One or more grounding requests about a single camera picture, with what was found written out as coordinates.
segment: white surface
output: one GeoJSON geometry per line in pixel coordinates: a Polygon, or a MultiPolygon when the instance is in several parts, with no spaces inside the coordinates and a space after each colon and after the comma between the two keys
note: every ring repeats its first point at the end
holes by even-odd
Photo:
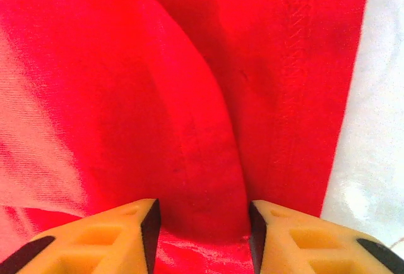
{"type": "Polygon", "coordinates": [[[387,246],[404,237],[404,0],[367,1],[322,217],[387,246]]]}

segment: yellow plastic part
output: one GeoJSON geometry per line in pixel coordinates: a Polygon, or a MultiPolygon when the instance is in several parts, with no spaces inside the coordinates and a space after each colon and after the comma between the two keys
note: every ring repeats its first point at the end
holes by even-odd
{"type": "Polygon", "coordinates": [[[261,274],[391,274],[357,241],[367,234],[267,201],[254,201],[266,222],[261,274]]]}
{"type": "Polygon", "coordinates": [[[56,239],[18,273],[147,273],[140,225],[154,201],[135,201],[37,235],[33,240],[56,239]]]}

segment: red cloth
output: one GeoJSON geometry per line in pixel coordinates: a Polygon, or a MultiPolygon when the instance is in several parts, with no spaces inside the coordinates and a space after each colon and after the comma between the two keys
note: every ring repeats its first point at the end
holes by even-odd
{"type": "Polygon", "coordinates": [[[0,0],[0,259],[159,198],[155,273],[252,273],[247,202],[319,215],[365,0],[0,0]]]}

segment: red garment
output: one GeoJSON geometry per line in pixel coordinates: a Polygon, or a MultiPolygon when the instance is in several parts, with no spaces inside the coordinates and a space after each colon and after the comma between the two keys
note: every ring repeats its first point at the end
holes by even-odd
{"type": "Polygon", "coordinates": [[[365,0],[0,0],[0,259],[159,198],[155,273],[252,273],[247,202],[319,215],[365,0]]]}

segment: black rubber pad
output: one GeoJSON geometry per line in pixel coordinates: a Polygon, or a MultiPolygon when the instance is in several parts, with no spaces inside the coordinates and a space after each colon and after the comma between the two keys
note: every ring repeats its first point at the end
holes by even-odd
{"type": "Polygon", "coordinates": [[[153,274],[160,226],[160,203],[156,200],[141,223],[141,235],[148,274],[153,274]]]}
{"type": "Polygon", "coordinates": [[[45,236],[25,244],[0,264],[0,274],[16,274],[54,240],[53,236],[45,236]]]}
{"type": "Polygon", "coordinates": [[[249,216],[251,223],[251,237],[249,239],[252,265],[254,273],[259,274],[263,263],[265,237],[266,237],[266,222],[258,212],[254,203],[250,204],[249,216]]]}
{"type": "Polygon", "coordinates": [[[368,239],[359,238],[357,242],[371,253],[378,261],[384,264],[394,274],[404,274],[404,260],[388,247],[368,239]]]}

